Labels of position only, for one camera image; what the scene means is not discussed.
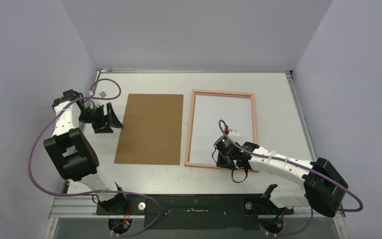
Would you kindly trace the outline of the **brown cardboard backing board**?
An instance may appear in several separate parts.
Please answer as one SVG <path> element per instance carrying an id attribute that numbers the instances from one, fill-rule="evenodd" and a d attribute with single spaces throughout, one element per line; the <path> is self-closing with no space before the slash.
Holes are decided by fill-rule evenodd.
<path id="1" fill-rule="evenodd" d="M 179 165 L 184 97 L 129 94 L 114 162 Z"/>

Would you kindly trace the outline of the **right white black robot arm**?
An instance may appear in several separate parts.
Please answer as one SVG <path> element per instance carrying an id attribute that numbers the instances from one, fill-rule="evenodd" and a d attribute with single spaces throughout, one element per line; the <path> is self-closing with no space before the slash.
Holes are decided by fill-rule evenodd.
<path id="1" fill-rule="evenodd" d="M 255 143 L 232 143 L 221 136 L 215 143 L 217 166 L 270 173 L 293 183 L 291 186 L 270 185 L 261 200 L 262 209 L 269 214 L 278 209 L 311 207 L 326 217 L 334 217 L 345 196 L 348 184 L 324 158 L 316 161 L 299 160 L 267 150 Z"/>

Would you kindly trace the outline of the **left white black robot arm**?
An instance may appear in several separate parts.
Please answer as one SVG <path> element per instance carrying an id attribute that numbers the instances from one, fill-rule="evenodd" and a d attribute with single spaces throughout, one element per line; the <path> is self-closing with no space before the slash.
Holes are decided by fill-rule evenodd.
<path id="1" fill-rule="evenodd" d="M 114 128 L 123 128 L 123 124 L 111 103 L 86 107 L 81 97 L 81 93 L 68 90 L 54 100 L 52 107 L 60 117 L 52 136 L 44 140 L 44 147 L 63 179 L 94 191 L 98 205 L 106 212 L 123 214 L 129 208 L 126 195 L 116 182 L 99 171 L 98 156 L 80 129 L 81 123 L 90 123 L 95 133 L 113 133 Z"/>

